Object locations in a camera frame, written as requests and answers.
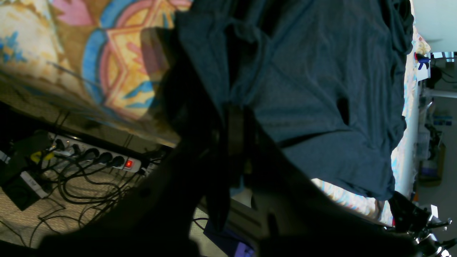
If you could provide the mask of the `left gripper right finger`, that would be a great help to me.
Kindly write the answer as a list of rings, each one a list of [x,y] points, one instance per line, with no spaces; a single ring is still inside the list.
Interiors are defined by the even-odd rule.
[[[420,257],[407,234],[383,232],[329,199],[263,131],[253,112],[236,107],[239,172],[252,192],[261,232],[259,257]]]

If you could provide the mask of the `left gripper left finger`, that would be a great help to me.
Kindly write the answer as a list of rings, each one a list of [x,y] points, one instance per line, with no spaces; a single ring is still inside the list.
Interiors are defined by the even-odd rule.
[[[39,257],[199,257],[189,238],[195,209],[206,201],[216,230],[231,208],[229,143],[233,106],[182,107],[172,120],[181,141],[158,169],[111,210],[80,230],[47,236]]]

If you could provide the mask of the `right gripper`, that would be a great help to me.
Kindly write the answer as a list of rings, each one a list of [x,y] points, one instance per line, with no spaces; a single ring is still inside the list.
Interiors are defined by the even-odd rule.
[[[453,222],[451,218],[441,221],[437,206],[421,208],[395,191],[390,198],[390,210],[393,217],[390,230],[411,236],[423,257],[452,256],[449,250],[454,247],[454,239],[439,241],[433,233],[433,229],[446,230]]]

